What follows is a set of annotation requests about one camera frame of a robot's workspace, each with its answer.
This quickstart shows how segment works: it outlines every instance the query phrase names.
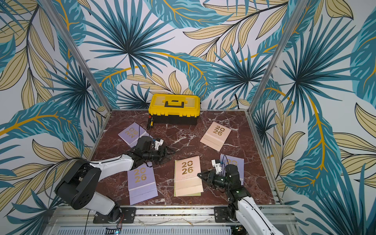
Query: yellow toolbox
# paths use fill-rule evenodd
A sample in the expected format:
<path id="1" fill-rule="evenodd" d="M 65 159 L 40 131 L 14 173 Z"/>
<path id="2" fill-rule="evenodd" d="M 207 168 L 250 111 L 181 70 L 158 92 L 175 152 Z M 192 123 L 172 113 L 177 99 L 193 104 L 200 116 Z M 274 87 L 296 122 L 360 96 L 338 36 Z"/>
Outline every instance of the yellow toolbox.
<path id="1" fill-rule="evenodd" d="M 200 115 L 198 96 L 155 94 L 149 106 L 154 123 L 196 125 Z"/>

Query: toolbox lid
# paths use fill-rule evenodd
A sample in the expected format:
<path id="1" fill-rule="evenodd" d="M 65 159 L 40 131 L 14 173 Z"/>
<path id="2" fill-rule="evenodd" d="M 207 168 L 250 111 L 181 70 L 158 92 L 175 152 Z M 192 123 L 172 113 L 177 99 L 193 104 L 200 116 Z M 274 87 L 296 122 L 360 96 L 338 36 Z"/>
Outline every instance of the toolbox lid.
<path id="1" fill-rule="evenodd" d="M 154 94 L 149 106 L 150 115 L 179 115 L 198 117 L 200 98 L 198 96 Z"/>

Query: red marble tabletop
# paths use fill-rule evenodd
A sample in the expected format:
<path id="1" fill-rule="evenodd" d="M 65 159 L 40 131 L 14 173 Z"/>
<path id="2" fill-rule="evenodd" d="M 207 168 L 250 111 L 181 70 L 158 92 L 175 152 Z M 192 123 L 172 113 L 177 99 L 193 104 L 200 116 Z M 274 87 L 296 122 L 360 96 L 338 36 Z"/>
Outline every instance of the red marble tabletop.
<path id="1" fill-rule="evenodd" d="M 118 134 L 133 122 L 147 121 L 147 111 L 113 111 L 105 128 L 92 161 L 113 158 L 130 147 Z M 220 152 L 202 144 L 201 137 L 212 124 L 220 123 L 231 128 Z M 176 151 L 172 160 L 164 165 L 154 166 L 158 197 L 138 203 L 138 205 L 224 205 L 225 193 L 203 184 L 204 192 L 195 197 L 174 197 L 174 160 L 200 156 L 201 171 L 212 169 L 211 160 L 219 159 L 220 153 L 244 158 L 244 186 L 257 204 L 274 204 L 265 171 L 253 140 L 244 111 L 203 111 L 196 126 L 155 124 L 151 135 L 161 138 Z M 127 173 L 109 176 L 98 183 L 97 191 L 117 201 L 129 205 Z"/>

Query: metal grate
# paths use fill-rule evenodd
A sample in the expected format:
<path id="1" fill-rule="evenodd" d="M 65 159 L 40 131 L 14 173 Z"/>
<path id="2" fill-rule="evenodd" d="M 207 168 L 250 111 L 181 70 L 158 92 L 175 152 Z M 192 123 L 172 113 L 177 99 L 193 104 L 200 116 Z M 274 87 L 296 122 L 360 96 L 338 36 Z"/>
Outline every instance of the metal grate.
<path id="1" fill-rule="evenodd" d="M 81 235 L 85 227 L 60 227 L 57 235 Z M 106 227 L 88 226 L 86 235 L 105 234 Z M 119 234 L 134 235 L 231 235 L 230 227 L 222 226 L 123 226 Z"/>

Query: purple calendar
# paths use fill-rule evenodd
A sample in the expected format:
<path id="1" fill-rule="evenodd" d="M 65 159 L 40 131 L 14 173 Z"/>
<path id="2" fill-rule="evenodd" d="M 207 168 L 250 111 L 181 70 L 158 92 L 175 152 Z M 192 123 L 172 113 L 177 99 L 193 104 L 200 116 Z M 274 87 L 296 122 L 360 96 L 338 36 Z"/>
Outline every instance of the purple calendar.
<path id="1" fill-rule="evenodd" d="M 153 167 L 142 164 L 127 173 L 130 205 L 158 196 Z"/>
<path id="2" fill-rule="evenodd" d="M 137 123 L 132 123 L 129 127 L 124 129 L 118 134 L 130 147 L 134 147 L 137 144 L 139 137 L 143 135 L 149 135 L 144 128 Z"/>
<path id="3" fill-rule="evenodd" d="M 232 165 L 235 165 L 235 166 L 238 167 L 241 185 L 243 185 L 244 184 L 244 159 L 221 154 L 220 161 L 221 161 L 221 163 L 223 163 L 221 165 L 222 166 L 222 172 L 221 172 L 222 175 L 224 175 L 224 168 L 228 164 L 232 164 Z"/>

